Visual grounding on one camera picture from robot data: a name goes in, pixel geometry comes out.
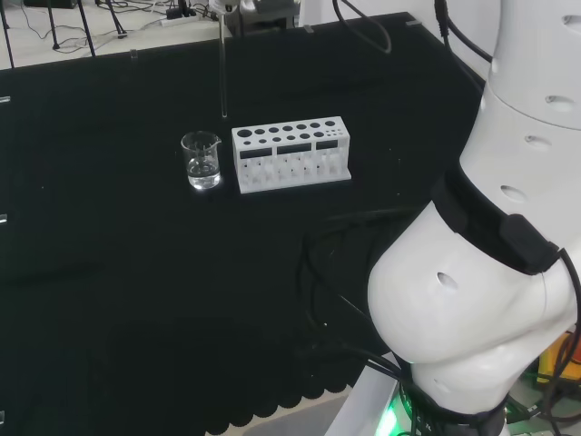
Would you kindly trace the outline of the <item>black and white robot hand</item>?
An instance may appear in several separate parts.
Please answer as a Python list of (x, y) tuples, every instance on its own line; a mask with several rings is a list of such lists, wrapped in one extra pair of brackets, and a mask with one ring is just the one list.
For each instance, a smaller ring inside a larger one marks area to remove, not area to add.
[(244, 36), (247, 32), (263, 27), (278, 26), (287, 29), (294, 26), (300, 14), (299, 0), (209, 0), (210, 10), (218, 16), (232, 36)]

